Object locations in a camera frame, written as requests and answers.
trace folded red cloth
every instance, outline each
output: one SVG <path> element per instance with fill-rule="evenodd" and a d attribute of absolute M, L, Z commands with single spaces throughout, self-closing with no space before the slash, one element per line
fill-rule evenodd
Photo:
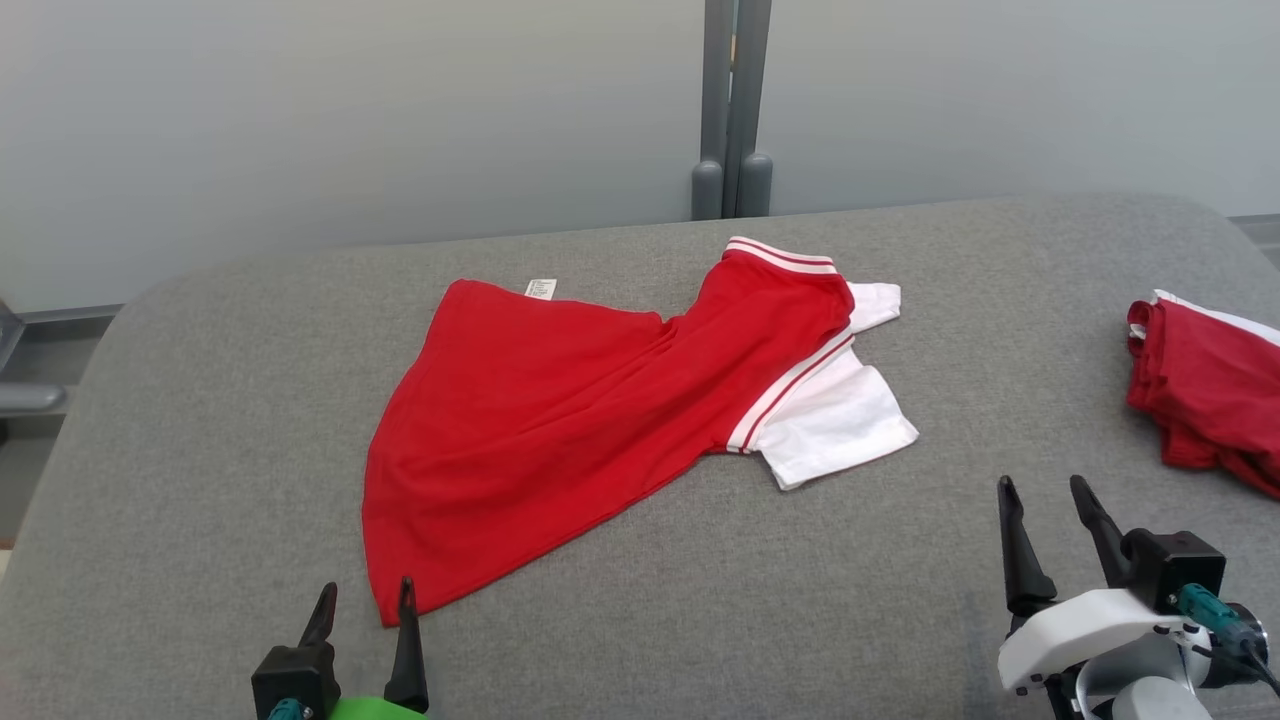
<path fill-rule="evenodd" d="M 1161 427 L 1161 459 L 1222 466 L 1280 500 L 1280 347 L 1175 302 L 1134 302 L 1126 402 Z"/>

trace gray vertical post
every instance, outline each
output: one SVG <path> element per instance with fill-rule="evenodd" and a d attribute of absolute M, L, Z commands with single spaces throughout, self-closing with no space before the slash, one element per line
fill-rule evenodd
<path fill-rule="evenodd" d="M 772 0 L 741 0 L 737 17 L 737 51 L 733 58 L 732 102 L 728 113 L 728 146 L 724 156 L 726 218 L 767 215 L 773 163 L 755 152 L 760 124 L 760 91 L 764 87 L 764 47 L 769 36 Z M 751 161 L 744 163 L 748 156 Z M 751 176 L 742 177 L 744 170 Z M 742 183 L 746 182 L 744 196 Z"/>
<path fill-rule="evenodd" d="M 707 0 L 703 26 L 701 161 L 694 168 L 691 202 L 695 220 L 722 217 L 732 38 L 733 0 Z"/>

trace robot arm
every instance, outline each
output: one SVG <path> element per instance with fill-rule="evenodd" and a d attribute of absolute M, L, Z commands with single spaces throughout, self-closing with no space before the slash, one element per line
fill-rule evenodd
<path fill-rule="evenodd" d="M 997 486 L 1012 614 L 997 662 L 1005 689 L 1043 687 L 1057 720 L 1210 720 L 1197 688 L 1263 680 L 1280 694 L 1261 624 L 1217 598 L 1222 553 L 1189 532 L 1121 536 L 1084 478 L 1073 475 L 1070 487 L 1107 588 L 1057 602 L 1012 480 Z M 1115 697 L 1094 706 L 1097 696 Z"/>

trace white striped trim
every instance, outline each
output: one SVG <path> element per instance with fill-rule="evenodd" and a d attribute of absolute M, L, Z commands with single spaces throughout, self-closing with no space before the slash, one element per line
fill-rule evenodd
<path fill-rule="evenodd" d="M 846 327 L 823 343 L 813 355 L 796 363 L 781 378 L 773 380 L 773 384 L 751 404 L 746 415 L 742 415 L 742 419 L 737 421 L 733 432 L 728 436 L 727 450 L 744 455 L 754 451 L 754 441 L 760 436 L 760 428 L 782 407 L 783 400 L 795 392 L 805 379 L 829 365 L 840 355 L 841 350 L 849 348 L 852 341 L 854 331 Z"/>
<path fill-rule="evenodd" d="M 813 275 L 840 274 L 831 258 L 824 255 L 800 255 L 799 252 L 787 252 L 786 250 L 778 250 L 746 237 L 731 238 L 728 245 L 724 246 L 724 252 L 728 252 L 730 250 L 739 250 L 755 255 L 771 265 L 777 265 L 778 268 L 791 270 L 794 273 L 808 273 Z"/>

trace gray floor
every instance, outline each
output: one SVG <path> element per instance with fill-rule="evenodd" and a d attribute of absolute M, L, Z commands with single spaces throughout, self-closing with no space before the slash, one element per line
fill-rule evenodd
<path fill-rule="evenodd" d="M 1233 218 L 1280 268 L 1280 215 Z M 27 327 L 0 380 L 79 383 L 110 318 L 41 323 Z M 18 537 L 22 516 L 52 450 L 61 416 L 0 419 L 9 439 L 0 445 L 0 546 Z"/>

